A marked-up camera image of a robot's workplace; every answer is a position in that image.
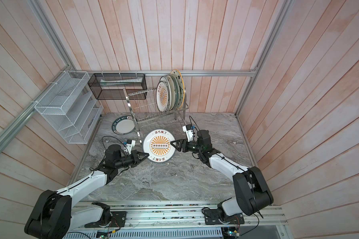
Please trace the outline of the orange sunburst plate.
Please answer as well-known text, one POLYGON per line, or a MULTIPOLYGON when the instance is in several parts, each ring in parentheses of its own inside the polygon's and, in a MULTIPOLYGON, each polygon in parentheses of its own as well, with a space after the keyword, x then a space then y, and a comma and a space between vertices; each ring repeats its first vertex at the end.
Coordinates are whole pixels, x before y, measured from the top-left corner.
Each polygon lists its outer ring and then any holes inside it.
POLYGON ((165 129, 155 129, 148 133, 143 141, 143 151, 148 153, 148 160, 154 163, 169 161, 176 149, 171 145, 174 136, 165 129))
POLYGON ((169 87, 167 82, 160 81, 156 88, 156 102, 160 112, 165 112, 169 106, 169 87))

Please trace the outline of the cream floral plate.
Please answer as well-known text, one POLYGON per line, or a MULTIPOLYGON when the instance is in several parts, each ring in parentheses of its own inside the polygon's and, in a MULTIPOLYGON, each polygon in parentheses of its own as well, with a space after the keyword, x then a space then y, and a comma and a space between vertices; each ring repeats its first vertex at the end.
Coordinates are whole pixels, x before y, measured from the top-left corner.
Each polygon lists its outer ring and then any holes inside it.
POLYGON ((175 103, 176 103, 176 89, 175 84, 173 81, 173 78, 170 75, 166 76, 167 82, 169 84, 170 89, 170 96, 171 96, 171 103, 170 103, 170 111, 174 109, 175 103))

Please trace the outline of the mint green flower plate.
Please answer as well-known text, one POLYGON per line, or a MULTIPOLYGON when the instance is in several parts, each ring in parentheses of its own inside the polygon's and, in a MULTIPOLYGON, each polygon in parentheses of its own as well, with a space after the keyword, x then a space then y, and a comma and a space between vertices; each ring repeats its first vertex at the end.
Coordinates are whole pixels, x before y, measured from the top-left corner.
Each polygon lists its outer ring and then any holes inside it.
POLYGON ((180 80, 180 76, 176 74, 175 72, 171 72, 170 76, 173 79, 174 85, 175 85, 175 91, 176 91, 176 99, 175 99, 175 105, 173 107, 173 110, 177 110, 181 107, 183 96, 182 96, 182 83, 180 80))

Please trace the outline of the white plate green outline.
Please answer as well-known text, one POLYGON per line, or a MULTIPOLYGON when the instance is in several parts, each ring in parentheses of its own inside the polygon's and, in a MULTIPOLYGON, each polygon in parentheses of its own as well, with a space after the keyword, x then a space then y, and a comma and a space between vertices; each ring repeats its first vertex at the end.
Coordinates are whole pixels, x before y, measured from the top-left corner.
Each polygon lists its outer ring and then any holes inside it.
POLYGON ((164 107, 163 112, 170 110, 171 96, 169 84, 165 76, 160 79, 160 90, 159 90, 159 100, 160 104, 164 107))

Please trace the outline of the star pattern orange rim plate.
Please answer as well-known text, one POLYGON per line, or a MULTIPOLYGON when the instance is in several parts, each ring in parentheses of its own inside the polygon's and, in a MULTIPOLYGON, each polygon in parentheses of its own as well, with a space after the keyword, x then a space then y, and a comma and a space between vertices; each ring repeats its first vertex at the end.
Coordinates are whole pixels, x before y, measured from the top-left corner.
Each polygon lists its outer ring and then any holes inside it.
POLYGON ((180 72, 176 69, 172 70, 171 72, 175 72, 176 74, 178 74, 180 76, 180 80, 181 80, 181 83, 182 83, 182 96, 183 96, 183 100, 182 100, 182 104, 181 104, 181 107, 179 109, 181 109, 184 105, 184 102, 185 102, 185 86, 184 86, 184 81, 183 81, 183 78, 180 74, 180 72))

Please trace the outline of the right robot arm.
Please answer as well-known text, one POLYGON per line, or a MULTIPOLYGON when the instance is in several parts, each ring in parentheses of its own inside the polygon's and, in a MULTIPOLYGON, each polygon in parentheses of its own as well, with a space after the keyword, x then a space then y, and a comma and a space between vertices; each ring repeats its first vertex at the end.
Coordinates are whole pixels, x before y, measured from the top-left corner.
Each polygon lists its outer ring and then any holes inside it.
POLYGON ((233 182, 235 196, 218 204, 211 210, 210 218, 218 218, 223 223, 237 214, 251 216, 273 204, 273 195, 261 170, 242 166, 224 156, 212 146, 208 130, 199 130, 197 140, 179 139, 171 141, 179 152, 191 152, 208 167, 225 175, 233 182))

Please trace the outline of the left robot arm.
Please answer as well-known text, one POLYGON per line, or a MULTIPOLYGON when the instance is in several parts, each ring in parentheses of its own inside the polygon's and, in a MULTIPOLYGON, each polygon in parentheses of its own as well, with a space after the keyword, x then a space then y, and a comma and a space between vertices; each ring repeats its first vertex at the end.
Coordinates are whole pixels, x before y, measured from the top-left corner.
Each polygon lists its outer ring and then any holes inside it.
POLYGON ((148 153, 137 150, 125 153, 117 144, 109 146, 100 164, 89 175, 65 188, 41 193, 25 225, 25 233, 38 239, 61 239, 71 230, 84 225, 109 227, 113 215, 108 205, 94 202, 81 210, 75 210, 74 206, 148 157, 148 153))

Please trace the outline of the steel two-tier dish rack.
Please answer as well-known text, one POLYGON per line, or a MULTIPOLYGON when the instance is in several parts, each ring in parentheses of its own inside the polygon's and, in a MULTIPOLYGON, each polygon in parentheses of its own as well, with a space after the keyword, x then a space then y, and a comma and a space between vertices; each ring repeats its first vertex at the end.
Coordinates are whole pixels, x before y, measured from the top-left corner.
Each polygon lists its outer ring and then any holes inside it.
POLYGON ((123 93, 139 143, 142 143, 145 136, 156 128, 181 128, 185 125, 187 103, 177 110, 161 112, 156 101, 156 89, 137 90, 132 93, 124 89, 123 93))

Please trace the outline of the white plate dark green rim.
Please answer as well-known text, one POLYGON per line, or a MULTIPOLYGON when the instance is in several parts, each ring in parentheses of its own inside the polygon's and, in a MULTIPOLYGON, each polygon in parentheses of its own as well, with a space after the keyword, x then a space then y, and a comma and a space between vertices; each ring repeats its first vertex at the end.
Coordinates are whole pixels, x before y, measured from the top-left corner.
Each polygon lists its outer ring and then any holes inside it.
POLYGON ((117 135, 126 135, 135 130, 135 124, 131 115, 121 116, 112 123, 112 131, 117 135))

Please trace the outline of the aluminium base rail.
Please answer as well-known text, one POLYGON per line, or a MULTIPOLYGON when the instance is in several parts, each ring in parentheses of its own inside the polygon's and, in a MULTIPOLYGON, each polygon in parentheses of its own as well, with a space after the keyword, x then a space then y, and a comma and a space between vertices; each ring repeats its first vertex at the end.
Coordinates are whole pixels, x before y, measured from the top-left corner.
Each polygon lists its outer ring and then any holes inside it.
POLYGON ((293 235, 279 206, 269 206, 244 224, 206 225, 201 209, 217 208, 215 201, 114 201, 110 211, 126 211, 125 227, 85 228, 66 239, 291 239, 293 235))

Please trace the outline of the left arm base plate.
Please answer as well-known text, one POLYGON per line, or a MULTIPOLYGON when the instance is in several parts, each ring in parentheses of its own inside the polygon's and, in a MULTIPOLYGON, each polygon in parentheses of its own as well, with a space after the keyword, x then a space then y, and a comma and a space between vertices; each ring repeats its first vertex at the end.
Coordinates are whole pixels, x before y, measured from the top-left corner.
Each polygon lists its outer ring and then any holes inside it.
POLYGON ((84 225, 84 227, 85 228, 105 228, 108 226, 116 227, 116 228, 125 227, 126 216, 127 216, 126 211, 111 211, 110 213, 112 217, 105 220, 107 223, 98 221, 98 222, 88 223, 84 225))

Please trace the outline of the horizontal aluminium wall bar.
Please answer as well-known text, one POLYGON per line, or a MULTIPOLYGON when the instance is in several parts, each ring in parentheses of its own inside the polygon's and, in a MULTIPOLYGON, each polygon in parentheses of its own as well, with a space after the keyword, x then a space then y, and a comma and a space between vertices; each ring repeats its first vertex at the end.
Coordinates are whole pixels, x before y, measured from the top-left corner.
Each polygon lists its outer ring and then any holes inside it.
MULTIPOLYGON (((178 70, 183 77, 252 77, 255 70, 178 70)), ((169 75, 171 70, 82 70, 88 74, 144 74, 146 77, 169 75)))

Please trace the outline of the black mesh wall basket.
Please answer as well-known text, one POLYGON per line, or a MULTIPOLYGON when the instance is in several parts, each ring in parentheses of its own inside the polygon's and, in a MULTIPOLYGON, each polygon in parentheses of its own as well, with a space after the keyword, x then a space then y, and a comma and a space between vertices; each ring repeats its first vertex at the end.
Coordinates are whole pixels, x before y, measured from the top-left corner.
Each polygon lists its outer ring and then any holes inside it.
POLYGON ((94 73, 88 86, 97 100, 124 100, 125 94, 147 89, 144 74, 139 73, 94 73))

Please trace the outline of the aluminium frame bar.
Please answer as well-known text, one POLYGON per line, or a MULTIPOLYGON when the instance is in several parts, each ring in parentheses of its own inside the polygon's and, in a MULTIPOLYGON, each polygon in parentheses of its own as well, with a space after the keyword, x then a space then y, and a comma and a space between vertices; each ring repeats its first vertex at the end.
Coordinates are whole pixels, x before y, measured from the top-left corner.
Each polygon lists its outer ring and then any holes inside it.
POLYGON ((10 142, 17 136, 17 134, 23 129, 23 127, 30 121, 30 119, 36 113, 36 104, 44 97, 44 95, 57 84, 57 81, 62 75, 70 71, 73 67, 67 65, 65 68, 52 79, 51 82, 47 83, 46 87, 22 110, 22 112, 15 117, 11 123, 0 133, 0 154, 10 144, 10 142))
POLYGON ((256 52, 256 56, 253 61, 254 68, 250 70, 253 75, 249 76, 248 79, 244 81, 238 101, 236 102, 236 109, 234 110, 234 115, 236 117, 239 116, 245 102, 247 101, 250 91, 256 81, 256 77, 262 70, 264 63, 273 48, 273 44, 275 43, 275 40, 277 39, 290 10, 293 8, 294 3, 295 1, 278 1, 274 10, 275 13, 273 13, 270 19, 267 30, 256 52))

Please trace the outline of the right aluminium frame bar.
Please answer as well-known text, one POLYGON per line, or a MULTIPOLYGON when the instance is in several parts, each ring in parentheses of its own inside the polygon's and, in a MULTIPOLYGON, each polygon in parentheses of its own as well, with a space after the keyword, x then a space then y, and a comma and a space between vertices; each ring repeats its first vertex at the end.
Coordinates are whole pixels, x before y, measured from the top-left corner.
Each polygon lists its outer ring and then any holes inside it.
POLYGON ((239 116, 245 102, 247 101, 250 91, 256 81, 256 77, 262 70, 264 63, 273 48, 273 44, 275 43, 275 40, 277 39, 290 10, 293 8, 294 3, 295 1, 278 1, 274 10, 275 13, 273 13, 270 19, 267 30, 256 52, 256 56, 253 61, 254 68, 250 70, 253 75, 249 76, 248 79, 244 81, 238 101, 236 102, 236 109, 234 110, 234 115, 236 117, 239 116))

